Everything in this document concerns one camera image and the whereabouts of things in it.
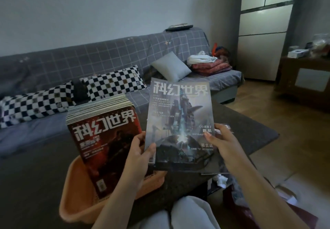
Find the barcode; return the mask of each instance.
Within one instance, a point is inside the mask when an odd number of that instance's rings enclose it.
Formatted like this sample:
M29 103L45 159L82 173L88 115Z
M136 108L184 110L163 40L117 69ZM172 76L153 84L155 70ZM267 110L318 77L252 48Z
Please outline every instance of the barcode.
M149 159L149 164L155 164L156 163L156 153Z
M100 192L105 191L106 188L107 188L107 186L105 185L103 179L100 179L99 181L97 181L96 184L97 184L97 187L99 188L99 191L100 191Z

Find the orange plastic basket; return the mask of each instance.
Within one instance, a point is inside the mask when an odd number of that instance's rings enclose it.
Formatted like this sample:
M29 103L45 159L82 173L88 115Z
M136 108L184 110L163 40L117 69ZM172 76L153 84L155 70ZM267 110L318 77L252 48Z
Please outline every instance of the orange plastic basket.
M164 171L154 171L152 175L147 176L135 199L161 187L166 173ZM66 222L82 221L86 224L92 224L109 197L110 195L103 199L98 198L85 165L81 157L78 156L70 164L65 178L59 208L60 216Z

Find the coffee table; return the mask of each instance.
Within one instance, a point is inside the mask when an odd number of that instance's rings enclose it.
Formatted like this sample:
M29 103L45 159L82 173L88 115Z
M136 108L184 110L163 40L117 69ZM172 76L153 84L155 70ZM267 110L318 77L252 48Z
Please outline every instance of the coffee table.
M228 107L212 102L214 121L227 123L245 153L251 153L278 138L278 133ZM147 113L139 114L144 130ZM0 225L2 228L90 228L65 223L58 214L69 164L78 155L71 135L60 141L0 161ZM170 207L173 202L206 182L198 173L168 173L163 186L136 200L129 224Z

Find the person's leg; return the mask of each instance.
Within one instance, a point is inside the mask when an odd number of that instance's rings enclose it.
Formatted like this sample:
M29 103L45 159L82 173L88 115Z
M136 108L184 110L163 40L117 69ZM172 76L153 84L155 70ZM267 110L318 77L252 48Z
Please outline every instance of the person's leg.
M183 197L174 204L171 224L173 229L220 229L210 205L193 196Z
M139 223L130 227L130 229L170 229L170 217L167 211L162 210L149 218L143 219Z

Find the person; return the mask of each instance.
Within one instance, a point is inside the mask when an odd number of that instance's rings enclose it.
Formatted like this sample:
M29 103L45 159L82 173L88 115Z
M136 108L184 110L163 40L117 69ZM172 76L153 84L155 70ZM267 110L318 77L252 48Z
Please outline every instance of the person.
M215 124L222 133L214 137L204 133L206 140L219 149L229 172L236 177L243 195L259 227L262 229L307 229L308 226L280 198L272 186L258 173L236 137L224 125ZM139 144L145 132L134 137L122 176L93 225L93 229L127 227L137 191L141 188L149 158L156 145L141 153ZM184 197L175 203L171 216L160 211L134 228L220 228L207 202L196 197Z

